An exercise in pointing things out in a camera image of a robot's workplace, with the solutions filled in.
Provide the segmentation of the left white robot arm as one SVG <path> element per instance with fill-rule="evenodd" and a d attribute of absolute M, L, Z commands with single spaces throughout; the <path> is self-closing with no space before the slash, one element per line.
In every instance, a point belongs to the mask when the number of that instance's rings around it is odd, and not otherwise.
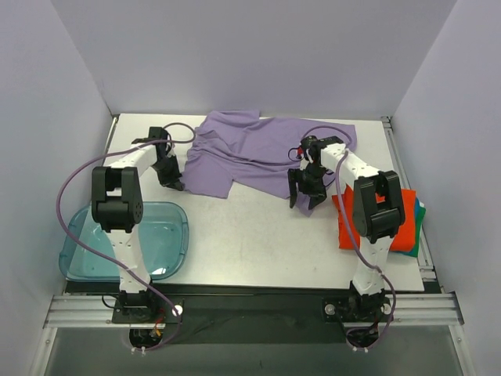
<path fill-rule="evenodd" d="M 159 184 L 182 191 L 182 173 L 166 128 L 151 127 L 148 136 L 135 139 L 133 151 L 92 170 L 92 218 L 107 235 L 119 268 L 118 303 L 140 322 L 153 320 L 161 298 L 150 290 L 151 278 L 139 239 L 144 204 L 140 177 L 149 168 Z"/>

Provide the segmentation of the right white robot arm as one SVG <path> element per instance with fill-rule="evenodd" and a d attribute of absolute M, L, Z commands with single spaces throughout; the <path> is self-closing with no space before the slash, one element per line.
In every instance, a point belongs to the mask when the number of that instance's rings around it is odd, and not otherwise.
<path fill-rule="evenodd" d="M 341 193 L 342 183 L 353 192 L 351 217 L 347 215 L 342 198 L 338 198 L 346 226 L 354 226 L 359 235 L 359 241 L 353 242 L 359 258 L 351 281 L 355 295 L 346 303 L 350 316 L 364 320 L 386 304 L 384 288 L 390 283 L 385 280 L 384 267 L 391 244 L 405 222 L 398 174 L 367 164 L 336 136 L 303 138 L 298 158 L 306 161 L 306 165 L 287 172 L 291 208 L 297 203 L 299 193 L 309 197 L 310 210 L 325 201 L 323 176 L 327 171 L 335 175 L 337 193 Z"/>

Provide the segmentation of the purple t shirt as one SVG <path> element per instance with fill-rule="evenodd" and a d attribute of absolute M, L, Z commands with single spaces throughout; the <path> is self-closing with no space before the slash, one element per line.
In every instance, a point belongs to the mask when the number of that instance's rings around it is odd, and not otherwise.
<path fill-rule="evenodd" d="M 354 125 L 294 117 L 262 118 L 257 110 L 212 111 L 195 128 L 182 182 L 185 190 L 226 199 L 233 183 L 272 196 L 290 196 L 287 171 L 298 168 L 289 150 L 306 136 L 336 136 L 357 146 Z"/>

